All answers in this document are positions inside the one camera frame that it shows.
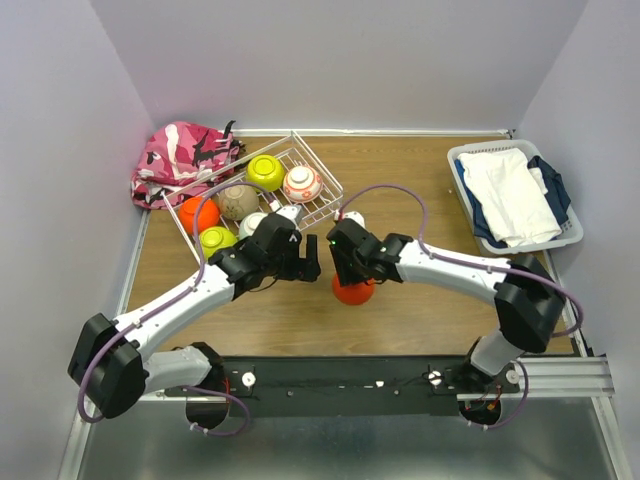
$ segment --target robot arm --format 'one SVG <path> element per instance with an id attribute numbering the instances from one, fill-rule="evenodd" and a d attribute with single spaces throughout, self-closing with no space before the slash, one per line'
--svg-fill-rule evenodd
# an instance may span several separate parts
<path id="1" fill-rule="evenodd" d="M 492 271 L 519 269 L 550 280 L 533 255 L 490 259 L 431 246 L 428 251 L 434 255 L 428 255 L 418 240 L 406 235 L 392 233 L 384 241 L 378 240 L 364 228 L 362 216 L 353 213 L 346 214 L 327 239 L 342 286 L 371 279 L 426 283 L 472 295 L 496 307 L 500 327 L 473 345 L 451 379 L 454 384 L 468 388 L 488 385 L 522 353 L 544 352 L 564 307 L 565 298 L 555 290 L 515 274 Z M 482 264 L 486 269 L 443 258 Z"/>
<path id="2" fill-rule="evenodd" d="M 98 352 L 127 330 L 89 372 L 87 396 L 105 418 L 124 413 L 145 392 L 200 385 L 210 376 L 221 375 L 220 357 L 204 343 L 154 353 L 204 313 L 260 286 L 265 277 L 316 280 L 320 266 L 315 235 L 307 236 L 306 258 L 299 256 L 302 236 L 296 224 L 300 213 L 300 207 L 288 206 L 269 214 L 252 236 L 216 252 L 202 270 L 147 305 L 113 320 L 98 314 L 85 323 L 68 368 L 78 385 Z M 198 277 L 201 280 L 194 287 Z M 154 311 L 157 313 L 143 320 Z M 208 379 L 216 387 L 219 380 Z"/>

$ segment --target bag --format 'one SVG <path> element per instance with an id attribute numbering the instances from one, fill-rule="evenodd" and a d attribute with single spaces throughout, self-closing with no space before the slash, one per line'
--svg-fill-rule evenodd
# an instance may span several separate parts
<path id="1" fill-rule="evenodd" d="M 244 147 L 233 139 L 231 127 L 224 132 L 195 123 L 173 122 L 158 130 L 147 142 L 131 178 L 133 203 L 147 209 L 167 208 L 163 194 L 181 188 L 235 162 Z M 220 183 L 233 173 L 229 169 L 189 190 L 189 194 L 171 199 L 176 206 Z"/>

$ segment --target dish rack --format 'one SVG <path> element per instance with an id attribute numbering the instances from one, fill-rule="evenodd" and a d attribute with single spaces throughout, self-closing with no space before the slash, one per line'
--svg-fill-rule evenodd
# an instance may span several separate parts
<path id="1" fill-rule="evenodd" d="M 293 167 L 296 167 L 298 165 L 307 165 L 307 166 L 313 167 L 315 170 L 318 171 L 320 176 L 322 176 L 323 186 L 322 186 L 322 190 L 320 191 L 320 195 L 318 195 L 314 200 L 307 203 L 295 204 L 291 202 L 285 196 L 282 188 L 273 192 L 273 194 L 276 195 L 278 201 L 280 202 L 280 205 L 282 206 L 284 205 L 301 205 L 302 206 L 305 213 L 302 220 L 300 221 L 300 224 L 298 225 L 300 231 L 303 231 L 311 227 L 312 225 L 315 225 L 316 223 L 318 223 L 319 221 L 327 217 L 333 216 L 333 214 L 340 208 L 340 203 L 343 197 L 342 185 L 340 185 L 338 180 L 336 180 L 336 178 L 331 174 L 331 172 L 327 169 L 327 167 L 325 167 L 324 163 L 322 163 L 322 161 L 318 158 L 315 152 L 311 150 L 309 145 L 307 145 L 307 143 L 302 139 L 302 137 L 298 135 L 298 133 L 292 130 L 290 135 L 284 138 L 281 138 L 280 140 L 273 142 L 272 144 L 267 145 L 266 147 L 261 148 L 260 150 L 257 150 L 253 153 L 245 155 L 244 157 L 239 158 L 235 162 L 227 165 L 226 167 L 221 168 L 220 170 L 216 170 L 210 175 L 207 175 L 206 177 L 203 177 L 197 180 L 196 182 L 193 182 L 187 185 L 186 187 L 181 188 L 180 190 L 176 190 L 175 192 L 172 192 L 168 195 L 163 195 L 163 200 L 167 207 L 167 210 L 171 214 L 173 221 L 176 223 L 178 230 L 180 230 L 180 233 L 182 234 L 182 237 L 187 242 L 187 245 L 189 245 L 189 248 L 191 249 L 191 253 L 193 253 L 193 256 L 195 257 L 196 261 L 199 261 L 199 260 L 198 260 L 198 254 L 196 253 L 196 249 L 194 246 L 194 240 L 191 237 L 191 235 L 189 235 L 186 232 L 186 230 L 180 223 L 180 220 L 178 219 L 178 210 L 180 209 L 181 203 L 177 203 L 175 206 L 172 206 L 171 199 L 181 194 L 185 194 L 185 193 L 188 194 L 189 190 L 192 189 L 193 187 L 201 185 L 205 182 L 212 182 L 216 177 L 219 177 L 220 175 L 224 175 L 225 172 L 228 172 L 237 167 L 245 167 L 246 164 L 248 164 L 253 157 L 256 157 L 258 155 L 263 155 L 263 154 L 273 155 L 274 157 L 276 157 L 280 161 L 280 163 L 282 163 L 282 166 L 284 167 L 285 172 L 288 172 Z M 242 170 L 240 170 L 238 173 L 231 175 L 229 178 L 225 179 L 219 184 L 216 184 L 216 186 L 227 185 L 227 184 L 245 181 L 245 180 L 246 180 L 246 168 L 242 168 Z M 204 193 L 201 193 L 200 195 L 206 195 L 213 188 L 215 187 L 210 188 L 209 190 L 207 190 Z M 258 192 L 258 198 L 260 200 L 260 203 L 257 211 L 264 212 L 264 213 L 271 212 L 272 209 L 269 207 L 269 202 L 267 198 L 265 198 L 265 195 L 263 192 Z M 240 222 L 229 220 L 221 215 L 220 223 L 226 228 L 228 228 L 229 230 L 231 230 L 234 235 L 236 236 L 238 235 L 238 228 L 240 226 Z"/>
<path id="2" fill-rule="evenodd" d="M 492 142 L 469 143 L 467 145 L 452 148 L 447 154 L 449 166 L 451 167 L 451 172 L 453 173 L 453 178 L 455 180 L 454 185 L 456 187 L 456 193 L 458 194 L 458 198 L 460 199 L 460 202 L 464 207 L 464 213 L 467 216 L 469 225 L 471 225 L 471 230 L 473 230 L 473 209 L 471 207 L 471 202 L 467 197 L 467 192 L 464 189 L 462 179 L 458 175 L 458 171 L 454 162 L 461 153 L 500 152 L 502 150 L 508 150 L 510 148 L 519 148 L 520 150 L 522 150 L 522 152 L 526 155 L 527 160 L 531 160 L 536 155 L 542 157 L 535 145 L 531 142 L 528 142 L 527 140 L 495 140 Z M 483 255 L 487 256 L 537 252 L 540 250 L 549 250 L 552 248 L 564 247 L 565 245 L 579 242 L 580 240 L 582 240 L 582 237 L 584 235 L 580 220 L 578 220 L 578 217 L 573 211 L 573 207 L 571 205 L 567 210 L 567 216 L 569 217 L 569 220 L 560 225 L 562 233 L 553 240 L 549 240 L 548 242 L 544 243 L 536 243 L 534 245 L 521 245 L 512 248 L 496 248 L 484 238 L 474 238 L 476 239 L 476 243 L 478 244 L 480 252 Z"/>

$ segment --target wooden table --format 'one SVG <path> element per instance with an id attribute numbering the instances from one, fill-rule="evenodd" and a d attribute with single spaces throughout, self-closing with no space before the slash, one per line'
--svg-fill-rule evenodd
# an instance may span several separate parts
<path id="1" fill-rule="evenodd" d="M 243 138 L 248 151 L 272 138 Z M 484 138 L 310 137 L 305 139 L 342 183 L 345 198 L 373 183 L 399 183 L 418 192 L 429 207 L 425 240 L 434 246 L 478 255 L 455 194 L 447 151 Z M 408 195 L 377 190 L 356 200 L 367 228 L 415 236 L 420 209 Z M 363 306 L 348 307 L 331 292 L 333 262 L 325 220 L 305 233 L 319 236 L 323 270 L 313 284 L 278 282 L 247 293 L 176 334 L 170 349 L 205 341 L 222 355 L 463 354 L 497 325 L 495 309 L 439 287 L 387 282 Z M 129 309 L 138 308 L 197 269 L 190 250 L 166 211 L 151 213 Z M 571 353 L 569 340 L 553 339 L 549 352 Z"/>

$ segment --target green bowl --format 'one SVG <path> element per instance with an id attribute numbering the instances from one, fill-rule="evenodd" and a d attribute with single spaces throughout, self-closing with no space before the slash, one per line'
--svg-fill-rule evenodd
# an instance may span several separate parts
<path id="1" fill-rule="evenodd" d="M 247 166 L 247 181 L 256 183 L 268 192 L 275 192 L 282 186 L 284 167 L 273 155 L 258 155 Z"/>
<path id="2" fill-rule="evenodd" d="M 202 251 L 207 260 L 221 248 L 233 247 L 237 241 L 236 236 L 224 227 L 207 228 L 200 234 Z"/>

